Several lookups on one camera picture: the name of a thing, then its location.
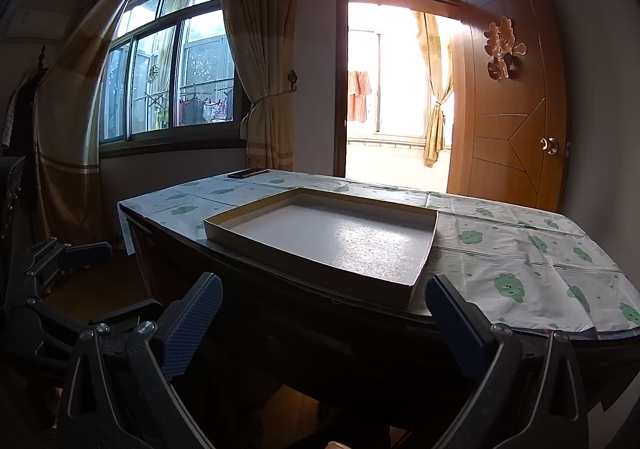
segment open door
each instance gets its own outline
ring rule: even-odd
[[[558,210],[569,144],[553,0],[462,0],[460,19],[447,191]]]

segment floor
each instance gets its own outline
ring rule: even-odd
[[[450,149],[440,152],[433,167],[422,161],[421,148],[351,142],[347,145],[346,177],[421,191],[447,191]]]
[[[45,302],[53,309],[86,323],[91,317],[117,310],[148,299],[145,285],[134,255],[115,251],[113,260],[106,265],[82,269],[68,279],[57,283]],[[264,426],[262,449],[284,449],[293,442],[313,433],[318,428],[318,402],[301,393],[280,385],[242,363],[231,363],[234,368],[225,373],[225,385],[235,392],[238,401],[251,402],[248,388],[268,388],[271,398],[259,409]],[[404,432],[391,428],[392,442]]]

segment shallow open box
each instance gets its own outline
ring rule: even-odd
[[[204,221],[207,238],[304,281],[405,309],[429,255],[437,212],[296,188]]]

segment table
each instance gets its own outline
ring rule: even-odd
[[[459,372],[424,299],[407,310],[361,302],[206,239],[204,218],[299,186],[437,209],[427,272],[445,273],[491,321],[520,335],[567,331],[590,405],[614,399],[604,390],[637,374],[640,295],[609,256],[564,216],[475,198],[280,171],[246,180],[220,175],[145,194],[119,210],[149,292],[167,303],[202,272],[217,273],[225,298],[212,335],[234,353],[310,397],[367,409],[398,427],[449,421],[472,382]]]

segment gold door decoration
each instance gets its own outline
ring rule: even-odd
[[[527,45],[524,43],[516,44],[511,19],[504,16],[500,19],[500,26],[492,22],[489,25],[489,31],[484,32],[484,36],[486,37],[484,51],[491,56],[491,60],[486,66],[489,76],[493,80],[500,80],[503,77],[509,78],[513,56],[526,54]]]

